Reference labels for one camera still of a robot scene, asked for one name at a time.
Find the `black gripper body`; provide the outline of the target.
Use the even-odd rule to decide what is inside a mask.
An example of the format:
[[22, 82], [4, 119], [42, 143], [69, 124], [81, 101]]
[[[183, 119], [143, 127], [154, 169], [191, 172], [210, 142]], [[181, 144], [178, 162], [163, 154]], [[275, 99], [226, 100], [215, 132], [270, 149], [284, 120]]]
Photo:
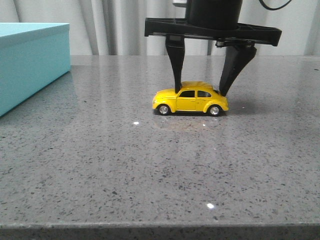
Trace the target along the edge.
[[163, 36], [171, 47], [183, 47], [185, 39], [214, 40], [217, 47], [276, 47], [281, 30], [239, 23], [240, 0], [188, 0], [183, 18], [146, 18], [144, 35]]

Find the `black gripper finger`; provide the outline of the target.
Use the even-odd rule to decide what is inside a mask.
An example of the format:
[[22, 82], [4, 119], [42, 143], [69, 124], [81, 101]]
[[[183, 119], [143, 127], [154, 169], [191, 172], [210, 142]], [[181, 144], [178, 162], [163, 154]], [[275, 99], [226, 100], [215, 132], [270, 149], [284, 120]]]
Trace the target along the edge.
[[219, 81], [219, 91], [226, 96], [243, 68], [255, 57], [254, 45], [233, 45], [226, 48], [225, 62]]
[[175, 92], [181, 90], [182, 68], [185, 57], [185, 39], [180, 35], [167, 35], [165, 47], [173, 70]]

